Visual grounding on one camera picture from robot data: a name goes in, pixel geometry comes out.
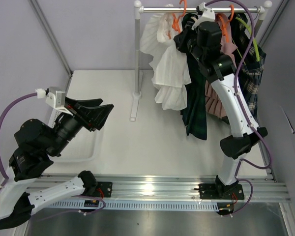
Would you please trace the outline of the orange plastic hanger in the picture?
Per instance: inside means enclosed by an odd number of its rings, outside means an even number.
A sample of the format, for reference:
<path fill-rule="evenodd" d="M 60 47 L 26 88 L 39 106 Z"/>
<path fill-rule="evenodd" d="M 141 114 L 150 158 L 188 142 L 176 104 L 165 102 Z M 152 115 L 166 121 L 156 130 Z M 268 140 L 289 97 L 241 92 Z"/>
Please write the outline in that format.
<path fill-rule="evenodd" d="M 180 0 L 179 4 L 182 4 L 182 3 L 183 3 L 182 13 L 179 16 L 176 16 L 175 13 L 172 14 L 172 17 L 173 17 L 172 29 L 178 33 L 181 33 L 179 23 L 180 23 L 180 19 L 186 14 L 186 7 L 187 7 L 186 0 Z"/>

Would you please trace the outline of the white cloth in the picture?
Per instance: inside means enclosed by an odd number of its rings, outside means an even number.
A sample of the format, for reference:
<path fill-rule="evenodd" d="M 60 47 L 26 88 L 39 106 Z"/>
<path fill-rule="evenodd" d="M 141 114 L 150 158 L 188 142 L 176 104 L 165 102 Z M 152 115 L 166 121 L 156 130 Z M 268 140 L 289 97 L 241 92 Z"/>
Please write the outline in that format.
<path fill-rule="evenodd" d="M 140 51 L 153 57 L 153 86 L 158 89 L 155 102 L 164 110 L 180 111 L 187 107 L 186 85 L 191 83 L 186 54 L 177 50 L 172 27 L 174 13 L 156 13 L 146 24 L 140 39 Z"/>

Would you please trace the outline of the green plaid skirt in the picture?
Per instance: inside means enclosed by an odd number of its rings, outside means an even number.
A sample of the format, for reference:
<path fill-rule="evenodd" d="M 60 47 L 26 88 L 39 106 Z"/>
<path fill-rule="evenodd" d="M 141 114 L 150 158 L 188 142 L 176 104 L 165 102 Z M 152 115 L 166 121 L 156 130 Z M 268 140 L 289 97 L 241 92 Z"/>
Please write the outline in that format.
<path fill-rule="evenodd" d="M 191 28 L 185 26 L 183 22 L 182 27 L 183 29 Z M 196 61 L 196 59 L 190 53 L 185 54 L 187 56 L 187 65 L 191 83 L 186 86 L 187 107 L 181 110 L 180 114 L 182 115 L 182 120 L 186 127 L 186 134 L 191 134 L 194 137 L 205 141 L 207 140 L 205 84 L 207 81 L 207 76 L 211 70 L 210 67 L 207 67 L 207 62 L 214 59 Z"/>

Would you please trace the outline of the cream hanger with metal hook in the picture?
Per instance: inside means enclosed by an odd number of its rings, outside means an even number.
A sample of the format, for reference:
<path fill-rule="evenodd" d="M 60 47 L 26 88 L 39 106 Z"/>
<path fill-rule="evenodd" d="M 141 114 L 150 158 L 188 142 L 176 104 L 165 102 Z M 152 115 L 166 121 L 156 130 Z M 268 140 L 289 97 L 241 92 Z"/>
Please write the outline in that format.
<path fill-rule="evenodd" d="M 192 27 L 198 19 L 199 15 L 194 13 L 188 13 L 184 16 L 183 23 L 185 26 Z"/>

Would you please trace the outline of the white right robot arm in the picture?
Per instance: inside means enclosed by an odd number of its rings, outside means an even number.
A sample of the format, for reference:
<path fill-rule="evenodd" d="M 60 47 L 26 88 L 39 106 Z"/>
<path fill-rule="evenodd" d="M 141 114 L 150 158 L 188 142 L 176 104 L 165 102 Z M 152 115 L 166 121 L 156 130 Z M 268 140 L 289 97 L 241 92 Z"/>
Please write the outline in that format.
<path fill-rule="evenodd" d="M 245 102 L 235 75 L 235 65 L 229 55 L 221 52 L 222 30 L 216 22 L 187 21 L 180 34 L 174 37 L 177 49 L 192 55 L 201 74 L 211 84 L 226 111 L 231 135 L 220 141 L 224 153 L 222 171 L 216 176 L 213 190 L 208 185 L 199 187 L 202 199 L 231 199 L 237 194 L 243 199 L 243 190 L 237 174 L 242 161 L 262 138 L 267 129 L 259 127 Z"/>

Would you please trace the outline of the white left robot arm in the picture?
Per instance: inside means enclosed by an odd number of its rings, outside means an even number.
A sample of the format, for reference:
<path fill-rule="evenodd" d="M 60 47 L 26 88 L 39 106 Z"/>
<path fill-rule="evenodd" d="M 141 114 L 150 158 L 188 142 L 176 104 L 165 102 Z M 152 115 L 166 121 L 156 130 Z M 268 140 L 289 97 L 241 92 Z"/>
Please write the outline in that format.
<path fill-rule="evenodd" d="M 6 177 L 0 186 L 0 230 L 15 228 L 27 222 L 43 208 L 73 196 L 103 197 L 91 171 L 81 171 L 71 180 L 37 192 L 27 188 L 53 165 L 53 157 L 61 152 L 80 130 L 100 130 L 113 104 L 103 100 L 74 100 L 66 98 L 64 107 L 53 127 L 31 118 L 14 135 L 17 149 L 9 159 Z"/>

